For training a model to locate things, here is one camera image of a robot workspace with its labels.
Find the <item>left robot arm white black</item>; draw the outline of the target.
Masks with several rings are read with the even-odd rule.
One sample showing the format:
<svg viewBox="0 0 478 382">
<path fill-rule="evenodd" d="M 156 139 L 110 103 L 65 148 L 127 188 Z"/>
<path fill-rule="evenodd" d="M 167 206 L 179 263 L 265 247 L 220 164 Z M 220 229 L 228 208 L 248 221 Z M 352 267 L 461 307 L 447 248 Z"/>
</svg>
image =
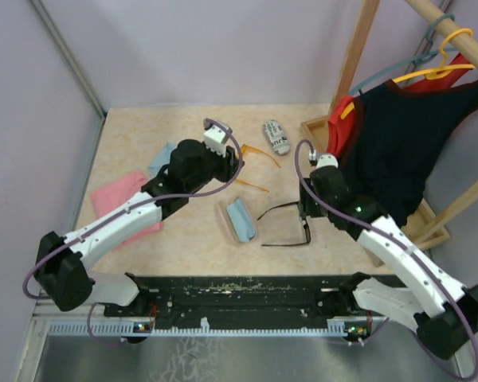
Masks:
<svg viewBox="0 0 478 382">
<path fill-rule="evenodd" d="M 157 224 L 204 197 L 202 188 L 213 179 L 230 185 L 241 168 L 241 148 L 193 139 L 181 141 L 170 161 L 130 199 L 99 220 L 74 232 L 42 237 L 33 277 L 62 312 L 86 302 L 122 306 L 139 316 L 150 297 L 130 274 L 92 274 L 91 268 L 112 249 L 143 229 Z"/>
</svg>

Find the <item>light blue cleaning cloth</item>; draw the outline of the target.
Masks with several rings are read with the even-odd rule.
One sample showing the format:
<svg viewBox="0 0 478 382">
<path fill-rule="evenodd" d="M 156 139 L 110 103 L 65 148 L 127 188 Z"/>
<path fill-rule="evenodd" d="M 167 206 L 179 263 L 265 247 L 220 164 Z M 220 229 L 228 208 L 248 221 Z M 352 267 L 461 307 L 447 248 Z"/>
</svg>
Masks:
<svg viewBox="0 0 478 382">
<path fill-rule="evenodd" d="M 238 197 L 227 205 L 226 213 L 240 243 L 248 243 L 256 237 L 256 226 L 242 198 Z"/>
</svg>

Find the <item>black sunglasses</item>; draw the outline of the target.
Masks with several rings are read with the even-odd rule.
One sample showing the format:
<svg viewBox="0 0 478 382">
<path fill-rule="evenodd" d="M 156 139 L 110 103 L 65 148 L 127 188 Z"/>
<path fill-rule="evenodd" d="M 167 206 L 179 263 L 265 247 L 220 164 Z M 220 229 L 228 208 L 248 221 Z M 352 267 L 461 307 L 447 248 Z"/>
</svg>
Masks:
<svg viewBox="0 0 478 382">
<path fill-rule="evenodd" d="M 311 243 L 307 217 L 298 201 L 289 201 L 268 208 L 257 218 L 267 234 L 264 248 L 300 248 Z"/>
</svg>

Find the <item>pink glasses case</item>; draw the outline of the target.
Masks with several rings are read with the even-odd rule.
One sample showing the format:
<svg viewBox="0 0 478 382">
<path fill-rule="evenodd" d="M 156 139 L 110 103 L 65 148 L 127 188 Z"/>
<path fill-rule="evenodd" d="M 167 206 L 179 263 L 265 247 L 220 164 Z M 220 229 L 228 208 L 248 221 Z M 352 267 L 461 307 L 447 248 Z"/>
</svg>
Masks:
<svg viewBox="0 0 478 382">
<path fill-rule="evenodd" d="M 243 198 L 220 201 L 217 204 L 217 215 L 224 231 L 235 244 L 251 243 L 257 238 L 257 226 Z"/>
</svg>

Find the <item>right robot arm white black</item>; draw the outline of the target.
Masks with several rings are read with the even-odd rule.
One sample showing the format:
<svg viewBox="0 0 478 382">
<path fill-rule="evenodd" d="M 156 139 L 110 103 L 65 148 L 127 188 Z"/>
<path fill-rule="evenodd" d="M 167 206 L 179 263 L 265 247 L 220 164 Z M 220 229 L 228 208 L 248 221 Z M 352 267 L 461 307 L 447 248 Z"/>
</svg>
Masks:
<svg viewBox="0 0 478 382">
<path fill-rule="evenodd" d="M 304 215 L 326 217 L 382 260 L 406 286 L 398 290 L 370 276 L 357 276 L 339 296 L 346 313 L 366 309 L 383 314 L 412 331 L 430 354 L 442 360 L 475 342 L 478 285 L 467 287 L 440 269 L 375 199 L 350 191 L 337 167 L 319 167 L 299 181 Z"/>
</svg>

